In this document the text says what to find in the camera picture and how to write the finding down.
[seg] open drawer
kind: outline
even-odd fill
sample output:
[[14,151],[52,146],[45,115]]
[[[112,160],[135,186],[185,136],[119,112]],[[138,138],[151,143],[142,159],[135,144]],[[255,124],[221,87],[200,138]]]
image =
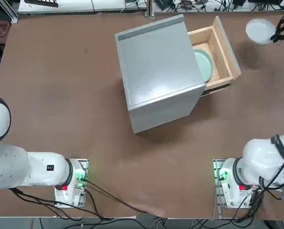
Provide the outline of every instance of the open drawer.
[[218,16],[212,26],[188,32],[188,35],[193,48],[204,50],[213,61],[213,75],[203,95],[228,87],[242,74]]

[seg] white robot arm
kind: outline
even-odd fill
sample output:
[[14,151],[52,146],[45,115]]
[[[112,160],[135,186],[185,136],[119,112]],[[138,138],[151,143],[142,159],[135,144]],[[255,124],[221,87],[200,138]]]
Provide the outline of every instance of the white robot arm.
[[[284,164],[284,135],[271,139],[252,139],[243,149],[243,157],[227,159],[219,171],[227,207],[238,208],[252,193],[253,186],[267,186]],[[280,189],[284,196],[284,168],[270,187]],[[250,198],[242,208],[249,207]]]
[[[10,109],[0,98],[0,141],[10,124]],[[52,152],[26,152],[20,147],[0,144],[0,188],[54,186],[56,201],[81,207],[84,187],[80,178],[86,178],[86,171],[77,159],[65,159]]]

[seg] wooden table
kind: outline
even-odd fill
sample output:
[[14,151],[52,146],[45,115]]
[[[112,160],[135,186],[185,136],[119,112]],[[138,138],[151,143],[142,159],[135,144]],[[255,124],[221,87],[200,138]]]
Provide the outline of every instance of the wooden table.
[[[172,15],[159,14],[156,20]],[[185,15],[187,30],[209,26],[215,16]],[[240,157],[250,139],[284,133],[284,42],[255,46],[245,34],[252,18],[277,24],[282,14],[219,16],[242,76],[228,90],[201,98],[190,116],[137,135],[126,108],[114,34],[152,19],[142,13],[21,18],[11,27],[0,67],[0,97],[12,113],[11,130],[3,142],[27,151],[88,158],[89,179],[152,214],[211,218],[213,159]],[[177,41],[167,48],[177,49]],[[22,190],[54,199],[52,187]],[[92,192],[101,214],[136,215]],[[89,200],[86,209],[92,209]],[[224,217],[234,213],[225,212]],[[52,213],[0,190],[0,216]],[[257,216],[284,219],[284,201],[266,195]]]

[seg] cabinet lid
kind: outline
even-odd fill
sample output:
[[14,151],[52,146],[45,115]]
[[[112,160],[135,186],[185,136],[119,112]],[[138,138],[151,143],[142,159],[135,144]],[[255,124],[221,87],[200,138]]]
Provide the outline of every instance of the cabinet lid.
[[128,109],[205,86],[183,15],[116,33],[115,39]]

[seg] gray box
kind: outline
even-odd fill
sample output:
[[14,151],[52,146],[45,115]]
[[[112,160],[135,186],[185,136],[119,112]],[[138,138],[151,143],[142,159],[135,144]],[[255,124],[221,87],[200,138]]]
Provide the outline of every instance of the gray box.
[[183,15],[115,34],[134,133],[191,113],[205,89]]

